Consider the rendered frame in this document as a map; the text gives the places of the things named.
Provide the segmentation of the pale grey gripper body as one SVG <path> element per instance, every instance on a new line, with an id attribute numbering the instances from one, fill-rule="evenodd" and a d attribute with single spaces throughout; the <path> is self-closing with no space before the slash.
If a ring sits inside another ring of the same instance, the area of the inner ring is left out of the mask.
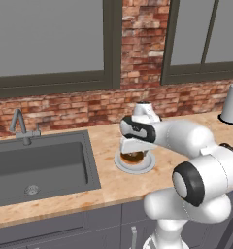
<path id="1" fill-rule="evenodd" d="M 125 138 L 120 139 L 120 151 L 123 154 L 129 154 L 134 152 L 148 151 L 156 148 L 153 143 L 145 142 L 136 138 Z"/>

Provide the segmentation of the brown glazed pastry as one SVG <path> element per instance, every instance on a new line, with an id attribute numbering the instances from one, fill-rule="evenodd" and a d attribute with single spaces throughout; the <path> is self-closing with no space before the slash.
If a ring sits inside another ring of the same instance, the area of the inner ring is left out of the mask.
<path id="1" fill-rule="evenodd" d="M 144 159 L 143 152 L 133 152 L 128 154 L 120 154 L 120 158 L 127 164 L 138 164 Z"/>

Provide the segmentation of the grey round plate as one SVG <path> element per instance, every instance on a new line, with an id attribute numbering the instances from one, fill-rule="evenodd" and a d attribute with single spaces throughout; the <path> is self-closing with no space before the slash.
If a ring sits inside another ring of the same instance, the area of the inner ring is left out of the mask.
<path id="1" fill-rule="evenodd" d="M 146 151 L 143 159 L 140 162 L 131 164 L 125 162 L 120 156 L 120 151 L 115 154 L 115 165 L 122 171 L 129 174 L 144 174 L 151 171 L 155 166 L 155 156 L 149 151 Z"/>

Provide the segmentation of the small grey drawer front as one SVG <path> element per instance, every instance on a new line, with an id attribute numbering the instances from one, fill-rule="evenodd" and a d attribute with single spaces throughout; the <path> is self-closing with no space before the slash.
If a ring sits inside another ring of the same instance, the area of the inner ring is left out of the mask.
<path id="1" fill-rule="evenodd" d="M 89 231 L 119 226 L 121 222 L 121 205 L 113 205 L 85 212 L 84 224 Z"/>
<path id="2" fill-rule="evenodd" d="M 147 215 L 144 211 L 144 202 L 142 200 L 127 202 L 122 205 L 123 224 L 146 220 Z"/>

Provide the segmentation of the grey cupboard door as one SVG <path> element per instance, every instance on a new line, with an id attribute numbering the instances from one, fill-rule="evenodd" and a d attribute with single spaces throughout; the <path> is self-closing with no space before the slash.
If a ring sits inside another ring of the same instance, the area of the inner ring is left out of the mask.
<path id="1" fill-rule="evenodd" d="M 120 249 L 130 249 L 132 245 L 132 230 L 137 230 L 136 249 L 143 249 L 145 241 L 152 235 L 156 228 L 156 221 L 151 219 L 136 221 L 121 225 Z"/>

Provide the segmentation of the dark grey sink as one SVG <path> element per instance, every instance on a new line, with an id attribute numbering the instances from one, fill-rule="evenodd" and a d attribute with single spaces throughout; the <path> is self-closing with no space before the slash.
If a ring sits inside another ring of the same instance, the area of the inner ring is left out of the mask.
<path id="1" fill-rule="evenodd" d="M 100 187 L 86 130 L 0 141 L 0 206 Z"/>

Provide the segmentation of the white paper towel roll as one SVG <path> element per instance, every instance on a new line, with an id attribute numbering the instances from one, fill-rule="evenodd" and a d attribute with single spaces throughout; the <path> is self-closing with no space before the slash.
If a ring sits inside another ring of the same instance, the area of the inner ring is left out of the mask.
<path id="1" fill-rule="evenodd" d="M 233 125 L 233 84 L 230 85 L 221 113 L 218 118 L 228 125 Z"/>

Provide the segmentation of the grey metal tap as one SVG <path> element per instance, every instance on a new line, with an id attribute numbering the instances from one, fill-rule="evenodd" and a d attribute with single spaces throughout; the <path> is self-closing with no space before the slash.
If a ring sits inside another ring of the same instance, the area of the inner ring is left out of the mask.
<path id="1" fill-rule="evenodd" d="M 16 126 L 17 122 L 19 122 L 21 132 L 16 132 Z M 20 109 L 15 109 L 12 121 L 10 124 L 10 132 L 14 132 L 16 134 L 16 139 L 21 139 L 23 141 L 23 144 L 25 146 L 28 146 L 31 144 L 31 139 L 33 137 L 38 137 L 41 135 L 41 130 L 38 126 L 36 126 L 35 130 L 27 131 L 24 118 L 22 116 Z"/>

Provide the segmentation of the dark grey cabinet panel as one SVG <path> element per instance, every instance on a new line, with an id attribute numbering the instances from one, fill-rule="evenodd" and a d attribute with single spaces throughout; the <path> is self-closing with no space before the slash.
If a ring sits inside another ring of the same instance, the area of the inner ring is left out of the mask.
<path id="1" fill-rule="evenodd" d="M 231 200 L 232 207 L 233 207 L 233 191 L 230 194 L 230 200 Z M 222 235 L 222 238 L 221 238 L 216 249 L 225 249 L 225 247 L 228 243 L 228 240 L 232 235 L 232 232 L 233 232 L 233 210 L 231 211 L 228 225 L 227 225 L 227 227 Z"/>

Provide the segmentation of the wide grey drawer front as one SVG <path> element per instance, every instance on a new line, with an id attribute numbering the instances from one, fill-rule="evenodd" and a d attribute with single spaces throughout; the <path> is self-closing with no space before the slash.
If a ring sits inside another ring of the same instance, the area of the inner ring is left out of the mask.
<path id="1" fill-rule="evenodd" d="M 0 229 L 0 245 L 34 236 L 67 231 L 69 229 L 81 229 L 85 227 L 85 224 L 85 215 L 83 213 L 76 213 L 49 218 L 42 221 L 10 226 Z"/>

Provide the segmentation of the narrow dark framed window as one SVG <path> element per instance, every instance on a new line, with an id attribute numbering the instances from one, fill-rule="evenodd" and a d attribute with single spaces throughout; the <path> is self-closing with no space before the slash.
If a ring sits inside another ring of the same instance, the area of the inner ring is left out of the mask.
<path id="1" fill-rule="evenodd" d="M 163 85 L 233 79 L 233 0 L 171 0 Z"/>

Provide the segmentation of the large dark framed window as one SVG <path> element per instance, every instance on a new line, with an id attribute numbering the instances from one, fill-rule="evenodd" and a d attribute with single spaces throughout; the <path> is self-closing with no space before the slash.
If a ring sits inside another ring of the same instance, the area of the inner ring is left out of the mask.
<path id="1" fill-rule="evenodd" d="M 0 98 L 118 89 L 122 0 L 0 0 Z"/>

